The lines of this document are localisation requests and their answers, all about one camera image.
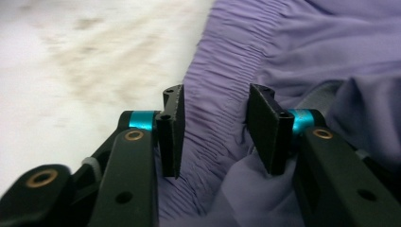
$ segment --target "white table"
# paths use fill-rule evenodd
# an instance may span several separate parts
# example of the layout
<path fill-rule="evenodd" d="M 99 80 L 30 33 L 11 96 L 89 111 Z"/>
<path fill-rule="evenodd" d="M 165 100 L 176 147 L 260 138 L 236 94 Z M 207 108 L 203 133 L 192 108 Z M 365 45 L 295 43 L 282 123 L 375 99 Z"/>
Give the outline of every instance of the white table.
<path fill-rule="evenodd" d="M 75 172 L 126 110 L 162 110 L 213 0 L 0 1 L 0 195 L 26 171 Z"/>

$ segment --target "wrinkled cloth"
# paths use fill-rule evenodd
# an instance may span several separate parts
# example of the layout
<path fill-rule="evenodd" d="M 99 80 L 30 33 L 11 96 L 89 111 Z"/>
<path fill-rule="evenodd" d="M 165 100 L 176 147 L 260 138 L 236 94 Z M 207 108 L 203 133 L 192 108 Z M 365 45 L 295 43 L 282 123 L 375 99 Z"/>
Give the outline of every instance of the wrinkled cloth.
<path fill-rule="evenodd" d="M 401 172 L 398 1 L 217 0 L 184 78 L 181 176 L 161 177 L 161 226 L 303 226 L 291 177 L 266 173 L 247 132 L 250 83 L 284 108 L 339 81 L 328 126 Z"/>

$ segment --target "blurry purple cloth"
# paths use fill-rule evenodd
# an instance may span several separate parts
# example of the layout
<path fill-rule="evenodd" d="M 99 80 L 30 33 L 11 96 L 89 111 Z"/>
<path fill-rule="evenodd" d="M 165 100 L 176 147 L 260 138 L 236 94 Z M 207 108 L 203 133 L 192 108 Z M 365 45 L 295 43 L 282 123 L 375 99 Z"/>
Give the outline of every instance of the blurry purple cloth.
<path fill-rule="evenodd" d="M 183 82 L 181 177 L 158 179 L 161 226 L 303 226 L 295 160 L 272 177 L 253 152 L 249 84 L 293 108 L 327 81 L 343 81 L 329 127 L 400 173 L 398 1 L 217 0 Z"/>

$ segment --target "purple fabric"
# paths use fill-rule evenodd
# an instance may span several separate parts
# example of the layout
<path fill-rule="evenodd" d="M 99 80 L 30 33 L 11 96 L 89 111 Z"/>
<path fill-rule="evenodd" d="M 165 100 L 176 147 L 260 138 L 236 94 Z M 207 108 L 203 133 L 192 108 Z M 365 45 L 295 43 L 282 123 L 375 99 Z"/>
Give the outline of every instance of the purple fabric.
<path fill-rule="evenodd" d="M 181 177 L 158 179 L 161 226 L 303 226 L 291 186 L 295 160 L 272 177 L 252 152 L 251 82 L 293 108 L 317 85 L 343 80 L 329 126 L 401 172 L 400 6 L 217 0 L 184 79 Z"/>

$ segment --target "teal tape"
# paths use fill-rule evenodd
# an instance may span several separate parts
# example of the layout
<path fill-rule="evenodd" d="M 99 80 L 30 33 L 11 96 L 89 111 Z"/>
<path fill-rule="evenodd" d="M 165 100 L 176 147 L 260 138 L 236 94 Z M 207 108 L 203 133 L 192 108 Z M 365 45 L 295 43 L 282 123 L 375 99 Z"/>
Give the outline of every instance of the teal tape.
<path fill-rule="evenodd" d="M 292 138 L 297 138 L 301 133 L 303 133 L 306 128 L 315 125 L 315 119 L 313 118 L 310 110 L 297 109 L 288 110 L 288 112 L 294 115 L 294 125 L 292 126 Z"/>
<path fill-rule="evenodd" d="M 135 111 L 132 112 L 130 118 L 130 128 L 138 128 L 141 130 L 153 130 L 153 111 Z"/>

